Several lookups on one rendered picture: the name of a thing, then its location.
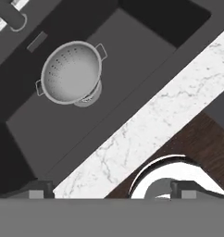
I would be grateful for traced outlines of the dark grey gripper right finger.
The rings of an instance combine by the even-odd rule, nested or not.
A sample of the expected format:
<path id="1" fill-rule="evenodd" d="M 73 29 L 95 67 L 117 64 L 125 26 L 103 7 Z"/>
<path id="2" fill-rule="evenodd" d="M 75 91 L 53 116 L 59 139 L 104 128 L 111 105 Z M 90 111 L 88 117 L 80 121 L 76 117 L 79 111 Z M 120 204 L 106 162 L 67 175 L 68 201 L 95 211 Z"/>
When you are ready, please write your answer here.
<path id="1" fill-rule="evenodd" d="M 209 191 L 195 181 L 172 181 L 170 183 L 171 198 L 176 199 L 202 199 L 220 198 L 224 199 L 224 194 Z"/>

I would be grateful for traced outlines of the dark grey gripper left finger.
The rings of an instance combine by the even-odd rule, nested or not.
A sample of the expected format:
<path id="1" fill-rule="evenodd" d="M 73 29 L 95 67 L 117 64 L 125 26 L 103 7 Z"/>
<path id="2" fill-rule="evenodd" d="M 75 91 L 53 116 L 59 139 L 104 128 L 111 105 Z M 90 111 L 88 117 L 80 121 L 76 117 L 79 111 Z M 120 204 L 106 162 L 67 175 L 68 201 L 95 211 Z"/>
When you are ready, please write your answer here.
<path id="1" fill-rule="evenodd" d="M 55 198 L 51 181 L 32 181 L 17 191 L 0 195 L 0 198 L 46 199 Z"/>

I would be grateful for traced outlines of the silver metal colander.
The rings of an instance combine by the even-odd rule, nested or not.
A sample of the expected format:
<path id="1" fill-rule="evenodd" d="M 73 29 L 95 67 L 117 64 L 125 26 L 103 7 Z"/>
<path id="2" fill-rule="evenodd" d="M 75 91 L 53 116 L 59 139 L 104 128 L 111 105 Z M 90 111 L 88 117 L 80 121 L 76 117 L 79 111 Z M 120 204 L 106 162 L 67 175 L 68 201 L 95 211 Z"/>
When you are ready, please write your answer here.
<path id="1" fill-rule="evenodd" d="M 37 95 L 63 106 L 92 105 L 102 92 L 106 58 L 102 44 L 72 41 L 60 45 L 44 62 L 41 79 L 35 82 Z"/>

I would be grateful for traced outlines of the dark grey sink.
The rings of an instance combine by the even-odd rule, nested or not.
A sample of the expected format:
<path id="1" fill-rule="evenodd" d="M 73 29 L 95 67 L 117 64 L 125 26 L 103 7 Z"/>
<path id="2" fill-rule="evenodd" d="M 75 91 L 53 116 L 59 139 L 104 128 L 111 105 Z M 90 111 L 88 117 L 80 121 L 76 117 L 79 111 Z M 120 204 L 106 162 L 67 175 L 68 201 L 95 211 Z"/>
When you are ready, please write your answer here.
<path id="1" fill-rule="evenodd" d="M 109 193 L 151 152 L 128 133 L 143 105 L 224 29 L 224 0 L 29 0 L 29 27 L 0 32 L 0 196 L 88 170 Z M 107 52 L 91 106 L 36 93 L 44 61 L 83 40 Z"/>

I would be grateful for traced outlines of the dark grey sink faucet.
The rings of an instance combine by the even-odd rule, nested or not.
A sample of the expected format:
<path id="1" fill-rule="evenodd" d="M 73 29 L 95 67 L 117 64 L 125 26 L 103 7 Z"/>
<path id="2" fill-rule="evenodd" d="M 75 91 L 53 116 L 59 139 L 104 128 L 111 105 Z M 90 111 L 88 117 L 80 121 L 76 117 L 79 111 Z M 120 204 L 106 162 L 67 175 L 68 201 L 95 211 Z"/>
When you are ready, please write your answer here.
<path id="1" fill-rule="evenodd" d="M 18 32 L 27 24 L 27 15 L 17 9 L 14 0 L 0 0 L 0 31 L 8 26 L 10 30 Z"/>

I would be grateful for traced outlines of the white and black round object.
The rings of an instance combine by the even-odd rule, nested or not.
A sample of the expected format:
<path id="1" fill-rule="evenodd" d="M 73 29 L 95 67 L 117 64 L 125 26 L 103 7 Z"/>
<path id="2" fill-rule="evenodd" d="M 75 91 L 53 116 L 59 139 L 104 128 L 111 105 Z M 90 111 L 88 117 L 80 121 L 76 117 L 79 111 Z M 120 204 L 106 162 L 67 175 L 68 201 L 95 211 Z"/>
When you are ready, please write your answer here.
<path id="1" fill-rule="evenodd" d="M 130 199 L 171 200 L 172 181 L 195 181 L 203 188 L 224 194 L 224 189 L 204 169 L 185 155 L 161 156 L 145 165 L 128 191 Z"/>

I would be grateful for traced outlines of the dark grey panel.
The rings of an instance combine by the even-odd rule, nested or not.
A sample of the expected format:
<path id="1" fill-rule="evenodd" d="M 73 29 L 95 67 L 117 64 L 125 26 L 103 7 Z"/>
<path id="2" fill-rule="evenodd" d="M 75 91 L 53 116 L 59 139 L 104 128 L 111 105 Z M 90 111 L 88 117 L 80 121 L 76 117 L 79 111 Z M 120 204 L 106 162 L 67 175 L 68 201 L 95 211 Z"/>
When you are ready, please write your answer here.
<path id="1" fill-rule="evenodd" d="M 205 108 L 205 112 L 224 129 L 224 92 Z"/>

